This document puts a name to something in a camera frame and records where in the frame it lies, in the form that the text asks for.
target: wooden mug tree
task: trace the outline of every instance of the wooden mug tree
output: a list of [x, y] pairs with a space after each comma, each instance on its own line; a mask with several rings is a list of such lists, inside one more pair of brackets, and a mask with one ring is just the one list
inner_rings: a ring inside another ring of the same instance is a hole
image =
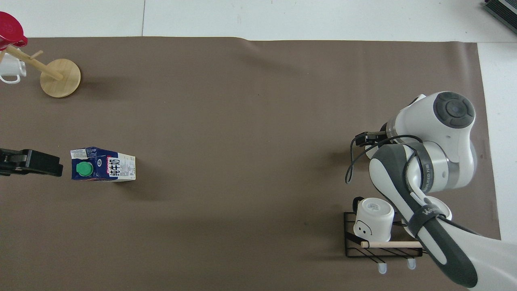
[[36, 60], [36, 57], [43, 51], [28, 55], [16, 48], [25, 45], [27, 45], [27, 38], [23, 36], [23, 28], [18, 20], [10, 14], [0, 11], [0, 62], [7, 52], [41, 71], [39, 79], [41, 88], [52, 97], [65, 97], [77, 89], [81, 82], [81, 71], [74, 62], [57, 59], [45, 65]]

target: wooden peg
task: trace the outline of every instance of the wooden peg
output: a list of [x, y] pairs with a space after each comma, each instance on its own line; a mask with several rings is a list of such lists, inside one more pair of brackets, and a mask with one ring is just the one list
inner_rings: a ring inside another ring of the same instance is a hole
[[41, 62], [31, 59], [31, 57], [28, 54], [18, 50], [17, 48], [13, 47], [12, 45], [8, 45], [5, 50], [10, 55], [21, 60], [22, 62], [32, 65], [33, 67], [40, 70], [41, 72], [44, 72], [45, 74], [51, 76], [53, 79], [58, 80], [58, 81], [63, 79], [63, 75], [61, 75], [60, 73], [56, 72], [53, 69], [49, 69], [45, 64], [43, 64]]
[[42, 53], [43, 51], [38, 51], [37, 53], [31, 55], [29, 59], [34, 60], [35, 58], [39, 57]]
[[418, 241], [361, 241], [361, 248], [421, 248]]

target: white floor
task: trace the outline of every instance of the white floor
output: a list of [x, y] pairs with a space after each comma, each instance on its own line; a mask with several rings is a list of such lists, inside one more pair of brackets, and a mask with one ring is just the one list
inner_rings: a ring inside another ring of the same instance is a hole
[[234, 36], [479, 43], [501, 237], [517, 243], [517, 35], [482, 0], [2, 0], [27, 37]]

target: red cup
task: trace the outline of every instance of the red cup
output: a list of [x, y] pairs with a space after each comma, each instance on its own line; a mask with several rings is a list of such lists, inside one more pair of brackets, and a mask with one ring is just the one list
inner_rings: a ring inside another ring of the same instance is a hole
[[0, 11], [0, 51], [8, 45], [24, 47], [27, 38], [23, 36], [22, 25], [12, 15]]

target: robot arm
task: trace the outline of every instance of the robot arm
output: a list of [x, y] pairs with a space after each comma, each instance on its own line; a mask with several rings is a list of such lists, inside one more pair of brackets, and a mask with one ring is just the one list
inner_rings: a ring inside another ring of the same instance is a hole
[[[440, 102], [438, 106], [450, 109], [449, 118], [439, 116], [436, 104]], [[455, 118], [468, 120], [455, 122]], [[396, 144], [379, 147], [370, 161], [370, 177], [452, 281], [472, 290], [515, 290], [517, 245], [482, 237], [448, 221], [425, 195], [465, 186], [471, 180], [475, 169], [469, 141], [473, 122], [472, 105], [456, 93], [420, 96], [388, 122], [386, 132], [388, 137], [416, 135], [423, 143], [401, 138]], [[460, 123], [460, 127], [451, 127]]]

